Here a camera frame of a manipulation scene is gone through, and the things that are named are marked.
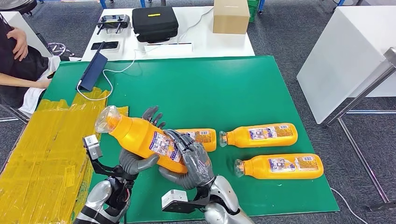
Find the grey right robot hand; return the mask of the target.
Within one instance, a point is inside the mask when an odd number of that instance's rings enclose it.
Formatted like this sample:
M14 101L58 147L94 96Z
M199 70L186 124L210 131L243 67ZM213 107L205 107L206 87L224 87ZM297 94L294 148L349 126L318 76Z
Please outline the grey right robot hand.
M196 142L187 134L173 129L165 129L164 133L175 143L181 153L187 173L178 174L164 167L158 171L167 180L180 185L185 190L206 185L214 178L211 160L200 142Z

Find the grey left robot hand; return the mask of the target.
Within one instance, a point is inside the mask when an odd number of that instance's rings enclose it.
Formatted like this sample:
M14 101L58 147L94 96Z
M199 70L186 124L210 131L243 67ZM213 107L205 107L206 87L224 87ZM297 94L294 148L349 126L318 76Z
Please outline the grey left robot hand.
M141 118L150 122L159 129L162 129L166 125L166 122L163 121L161 123L158 123L159 119L161 119L163 116L162 112L156 115L158 109L159 108L157 105L149 107L142 114ZM130 175L137 175L141 171L153 167L155 164L157 164L158 160L159 160L159 155L157 154L152 154L150 157L145 159L125 149L122 149L120 151L120 156L119 156L121 167L126 173Z

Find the person's left hand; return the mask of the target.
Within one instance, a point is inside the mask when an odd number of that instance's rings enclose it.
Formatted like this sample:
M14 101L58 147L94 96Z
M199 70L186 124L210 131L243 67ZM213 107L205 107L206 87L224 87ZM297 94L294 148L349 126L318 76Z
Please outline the person's left hand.
M22 61L28 54L27 36L22 29L16 27L11 28L12 30L7 33L7 38L16 41L13 49L14 59Z

